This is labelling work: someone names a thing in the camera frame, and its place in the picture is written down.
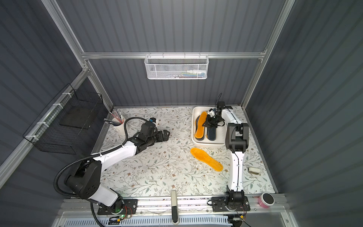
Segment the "dark grey insole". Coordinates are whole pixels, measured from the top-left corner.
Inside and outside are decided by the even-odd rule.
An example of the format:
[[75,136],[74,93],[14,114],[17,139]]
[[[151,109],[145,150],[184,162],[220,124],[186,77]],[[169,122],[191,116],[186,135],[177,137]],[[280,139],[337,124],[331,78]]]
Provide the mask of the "dark grey insole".
[[197,119],[196,119],[196,121],[195,121],[196,129],[195,129],[195,133],[194,133],[194,138],[197,141],[202,141],[202,140],[204,140],[204,137],[205,137],[205,128],[202,126],[202,129],[201,130],[198,129],[198,127],[199,127],[199,119],[200,119],[200,116],[198,116]]
[[216,127],[208,127],[207,130],[207,137],[210,141],[215,141],[216,140]]

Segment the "yellow fleece insole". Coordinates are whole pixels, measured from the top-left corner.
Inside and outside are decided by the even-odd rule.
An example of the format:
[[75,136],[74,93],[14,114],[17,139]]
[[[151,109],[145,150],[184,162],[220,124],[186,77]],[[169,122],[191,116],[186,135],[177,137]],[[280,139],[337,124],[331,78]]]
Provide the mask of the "yellow fleece insole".
[[201,130],[202,129],[202,126],[205,128],[204,126],[204,123],[206,122],[206,119],[207,119],[207,112],[204,111],[200,114],[200,119],[199,119],[199,127],[198,129]]

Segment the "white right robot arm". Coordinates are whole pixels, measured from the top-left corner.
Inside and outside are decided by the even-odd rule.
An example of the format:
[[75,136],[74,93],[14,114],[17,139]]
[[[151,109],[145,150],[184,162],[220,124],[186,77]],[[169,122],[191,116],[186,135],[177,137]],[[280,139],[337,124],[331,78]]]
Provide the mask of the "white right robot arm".
[[249,146],[249,125],[235,115],[231,106],[223,101],[216,101],[215,107],[207,112],[203,127],[207,129],[209,141],[222,139],[229,150],[231,170],[228,190],[242,192],[244,154]]

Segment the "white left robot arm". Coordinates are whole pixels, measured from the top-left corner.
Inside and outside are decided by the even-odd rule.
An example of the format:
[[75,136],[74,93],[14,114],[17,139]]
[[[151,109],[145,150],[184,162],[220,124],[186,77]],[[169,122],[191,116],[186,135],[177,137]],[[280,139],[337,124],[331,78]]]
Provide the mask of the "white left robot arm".
[[79,198],[112,207],[121,201],[122,197],[100,183],[101,173],[114,164],[141,153],[155,143],[168,141],[169,136],[168,130],[159,131],[154,123],[145,122],[141,130],[133,137],[127,138],[123,145],[101,152],[97,157],[81,161],[71,167],[64,183]]

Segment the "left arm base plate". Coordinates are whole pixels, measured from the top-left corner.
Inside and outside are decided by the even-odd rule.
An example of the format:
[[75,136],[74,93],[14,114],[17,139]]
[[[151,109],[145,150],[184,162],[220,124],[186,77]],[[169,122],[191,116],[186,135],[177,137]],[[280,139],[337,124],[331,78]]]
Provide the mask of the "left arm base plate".
[[117,199],[111,206],[100,204],[98,215],[133,215],[138,207],[137,199]]

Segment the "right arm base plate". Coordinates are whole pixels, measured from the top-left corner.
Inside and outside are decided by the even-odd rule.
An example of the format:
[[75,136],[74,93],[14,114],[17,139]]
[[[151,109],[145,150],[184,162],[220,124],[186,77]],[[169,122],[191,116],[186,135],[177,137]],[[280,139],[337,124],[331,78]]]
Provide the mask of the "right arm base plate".
[[207,205],[211,206],[214,212],[247,212],[251,210],[247,196],[244,197],[242,202],[226,202],[223,196],[212,197],[207,201]]

